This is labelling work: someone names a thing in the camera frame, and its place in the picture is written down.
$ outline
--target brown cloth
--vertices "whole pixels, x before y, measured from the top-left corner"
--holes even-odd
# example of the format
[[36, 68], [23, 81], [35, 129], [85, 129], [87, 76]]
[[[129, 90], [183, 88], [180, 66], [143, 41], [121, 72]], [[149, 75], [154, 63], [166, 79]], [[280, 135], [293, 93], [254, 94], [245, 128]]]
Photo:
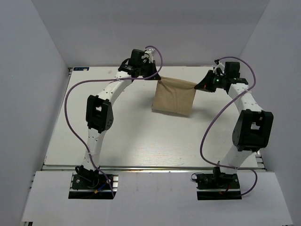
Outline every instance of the brown cloth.
[[152, 109], [188, 116], [196, 94], [195, 85], [190, 81], [161, 77], [157, 83]]

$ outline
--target square cloth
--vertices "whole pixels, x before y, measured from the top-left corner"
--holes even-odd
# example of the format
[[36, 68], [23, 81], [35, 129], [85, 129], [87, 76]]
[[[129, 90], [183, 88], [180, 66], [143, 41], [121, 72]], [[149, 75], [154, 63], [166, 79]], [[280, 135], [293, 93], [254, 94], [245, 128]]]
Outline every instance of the square cloth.
[[161, 77], [157, 83], [152, 109], [188, 116], [196, 94], [195, 85], [190, 81]]

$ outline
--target gray wall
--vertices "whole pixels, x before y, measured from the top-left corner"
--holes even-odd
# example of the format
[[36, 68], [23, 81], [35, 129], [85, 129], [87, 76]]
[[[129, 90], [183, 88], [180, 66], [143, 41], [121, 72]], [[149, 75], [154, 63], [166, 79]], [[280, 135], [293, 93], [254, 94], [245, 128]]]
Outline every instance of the gray wall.
[[272, 0], [241, 57], [257, 74], [256, 101], [275, 117], [264, 163], [276, 173], [294, 225], [301, 226], [301, 1]]
[[157, 46], [165, 65], [239, 56], [269, 0], [32, 0], [66, 64], [120, 65]]
[[0, 225], [19, 225], [68, 70], [30, 0], [0, 7]]

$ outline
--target white panel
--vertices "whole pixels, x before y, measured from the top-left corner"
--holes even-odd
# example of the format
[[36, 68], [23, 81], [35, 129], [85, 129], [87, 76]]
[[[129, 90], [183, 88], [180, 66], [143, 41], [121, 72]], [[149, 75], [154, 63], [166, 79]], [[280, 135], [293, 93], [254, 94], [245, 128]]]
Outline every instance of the white panel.
[[68, 66], [119, 65], [157, 46], [165, 65], [239, 56], [269, 0], [33, 0]]
[[253, 95], [274, 114], [262, 157], [275, 171], [294, 225], [301, 225], [301, 1], [273, 0], [241, 56], [257, 74]]
[[[68, 200], [71, 172], [37, 172], [23, 221], [34, 226], [282, 226], [292, 223], [274, 173], [242, 200], [198, 201], [191, 173], [119, 173], [114, 200]], [[242, 190], [254, 182], [239, 172]]]
[[[160, 75], [200, 82], [212, 67], [163, 67]], [[72, 73], [68, 88], [82, 80], [113, 78], [116, 67], [91, 67]], [[69, 97], [68, 115], [75, 131], [87, 140], [85, 121], [87, 97], [96, 95], [108, 82], [87, 83], [76, 87]], [[113, 105], [114, 123], [104, 137], [102, 166], [212, 167], [199, 153], [202, 136], [215, 115], [231, 100], [224, 90], [197, 91], [192, 113], [182, 117], [156, 113], [151, 106], [156, 81], [134, 81]], [[232, 131], [238, 119], [235, 105], [225, 111], [209, 132], [204, 155], [213, 162], [221, 160], [232, 145]], [[71, 133], [63, 109], [48, 148], [46, 165], [80, 165], [83, 144]], [[254, 155], [245, 167], [257, 167]]]
[[41, 169], [68, 69], [30, 0], [0, 6], [0, 219], [19, 225]]

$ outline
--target white table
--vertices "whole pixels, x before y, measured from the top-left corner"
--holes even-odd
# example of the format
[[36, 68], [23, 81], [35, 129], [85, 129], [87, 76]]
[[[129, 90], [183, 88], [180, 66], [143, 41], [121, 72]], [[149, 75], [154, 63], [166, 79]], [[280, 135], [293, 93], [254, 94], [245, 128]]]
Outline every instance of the white table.
[[[68, 199], [72, 172], [37, 172], [22, 221], [34, 226], [282, 226], [292, 224], [275, 173], [242, 200], [198, 201], [191, 173], [119, 173], [114, 200]], [[242, 191], [254, 182], [239, 172]]]
[[[212, 67], [163, 67], [160, 75], [199, 83]], [[117, 67], [90, 67], [89, 71], [73, 71], [68, 89], [89, 79], [109, 79]], [[89, 95], [96, 95], [107, 82], [87, 83], [70, 94], [68, 115], [74, 129], [87, 140], [85, 121]], [[199, 154], [201, 138], [214, 116], [231, 100], [224, 90], [215, 93], [197, 91], [189, 117], [152, 112], [156, 81], [134, 81], [113, 106], [114, 123], [107, 132], [100, 163], [109, 167], [212, 167]], [[238, 118], [234, 105], [225, 111], [207, 136], [204, 155], [218, 162], [232, 144], [232, 131]], [[84, 157], [83, 144], [70, 132], [63, 108], [53, 132], [46, 166], [76, 166]], [[257, 167], [254, 155], [243, 164]]]

